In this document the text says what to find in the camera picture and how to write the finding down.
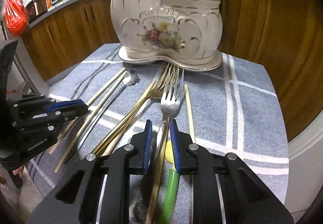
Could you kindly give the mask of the silver flower spoon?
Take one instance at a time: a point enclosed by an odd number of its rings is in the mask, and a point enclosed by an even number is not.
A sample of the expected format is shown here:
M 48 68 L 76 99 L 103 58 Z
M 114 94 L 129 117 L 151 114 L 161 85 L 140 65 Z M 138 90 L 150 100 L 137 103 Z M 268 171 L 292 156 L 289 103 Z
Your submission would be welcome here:
M 84 142 L 86 141 L 89 134 L 94 129 L 95 125 L 99 122 L 104 113 L 108 110 L 108 108 L 114 103 L 118 96 L 124 91 L 124 89 L 128 86 L 133 86 L 139 81 L 138 75 L 135 69 L 130 69 L 125 72 L 122 83 L 124 84 L 115 94 L 115 96 L 107 103 L 104 104 L 102 108 L 99 109 L 99 113 L 94 116 L 94 119 L 91 121 L 90 125 L 86 128 L 86 131 L 82 133 L 81 139 L 77 141 L 77 146 L 73 147 L 72 150 L 67 155 L 67 158 L 64 160 L 64 164 L 68 164 L 73 160 L 73 158 L 78 154 L 80 149 L 82 148 Z

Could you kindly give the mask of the silver fork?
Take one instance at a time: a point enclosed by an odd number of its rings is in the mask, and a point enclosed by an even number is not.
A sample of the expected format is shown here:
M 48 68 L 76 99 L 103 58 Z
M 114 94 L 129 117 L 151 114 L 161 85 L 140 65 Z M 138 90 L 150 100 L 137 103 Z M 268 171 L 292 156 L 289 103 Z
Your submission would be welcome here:
M 145 224 L 153 223 L 154 211 L 158 200 L 160 179 L 163 170 L 166 141 L 168 138 L 169 120 L 179 109 L 183 90 L 184 72 L 179 66 L 173 66 L 167 76 L 164 91 L 161 96 L 160 110 L 163 114 L 160 128 L 157 133 L 152 164 L 152 190 L 145 219 Z

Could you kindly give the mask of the wooden lower cabinets left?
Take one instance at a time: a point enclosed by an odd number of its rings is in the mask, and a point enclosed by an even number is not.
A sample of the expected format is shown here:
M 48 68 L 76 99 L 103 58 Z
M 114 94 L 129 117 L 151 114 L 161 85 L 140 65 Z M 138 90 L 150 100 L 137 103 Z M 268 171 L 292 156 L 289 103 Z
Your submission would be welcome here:
M 73 0 L 29 25 L 21 38 L 44 81 L 83 61 L 100 46 L 119 41 L 110 2 Z

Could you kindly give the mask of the steel rice cooker pot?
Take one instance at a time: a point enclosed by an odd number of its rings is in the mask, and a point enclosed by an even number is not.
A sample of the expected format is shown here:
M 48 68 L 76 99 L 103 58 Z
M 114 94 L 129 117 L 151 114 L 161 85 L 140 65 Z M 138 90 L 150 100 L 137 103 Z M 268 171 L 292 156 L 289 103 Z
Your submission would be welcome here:
M 46 0 L 31 0 L 26 6 L 26 10 L 28 22 L 31 23 L 43 14 L 47 13 L 48 8 Z

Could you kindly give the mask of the red plastic bag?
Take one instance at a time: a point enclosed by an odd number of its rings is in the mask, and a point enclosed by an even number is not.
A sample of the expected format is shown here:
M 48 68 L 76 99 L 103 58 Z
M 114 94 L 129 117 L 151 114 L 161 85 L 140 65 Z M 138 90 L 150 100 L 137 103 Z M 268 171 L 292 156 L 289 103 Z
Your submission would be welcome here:
M 21 35 L 27 28 L 27 10 L 23 0 L 5 0 L 5 22 L 13 36 Z

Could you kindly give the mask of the cream ceramic utensil holder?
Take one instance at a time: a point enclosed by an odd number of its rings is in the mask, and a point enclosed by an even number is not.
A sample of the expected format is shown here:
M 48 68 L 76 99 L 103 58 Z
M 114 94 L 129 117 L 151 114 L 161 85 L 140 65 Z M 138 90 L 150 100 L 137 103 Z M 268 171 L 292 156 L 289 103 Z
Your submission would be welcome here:
M 111 0 L 113 28 L 128 63 L 167 61 L 204 72 L 218 68 L 221 0 Z

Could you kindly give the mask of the wooden cabinet door right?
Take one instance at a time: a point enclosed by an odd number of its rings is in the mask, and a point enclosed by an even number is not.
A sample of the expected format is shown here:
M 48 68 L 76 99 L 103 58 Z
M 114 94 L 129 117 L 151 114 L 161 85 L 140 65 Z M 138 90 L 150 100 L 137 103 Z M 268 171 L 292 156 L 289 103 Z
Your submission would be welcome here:
M 222 0 L 220 50 L 265 67 L 292 140 L 322 111 L 322 2 Z

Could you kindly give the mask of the yellow green handled spoon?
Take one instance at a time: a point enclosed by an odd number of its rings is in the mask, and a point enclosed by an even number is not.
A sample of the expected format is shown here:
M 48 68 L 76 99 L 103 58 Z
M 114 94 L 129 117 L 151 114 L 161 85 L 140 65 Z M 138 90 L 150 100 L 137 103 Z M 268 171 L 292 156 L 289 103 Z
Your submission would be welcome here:
M 158 223 L 161 223 L 161 224 L 171 223 L 172 214 L 175 208 L 177 189 L 178 189 L 178 183 L 180 178 L 179 174 L 175 169 L 174 156 L 172 153 L 172 144 L 170 140 L 168 140 L 166 143 L 165 158 L 172 166 L 169 169 L 165 198 L 164 198 L 163 206 L 161 208 L 161 214 L 158 221 Z

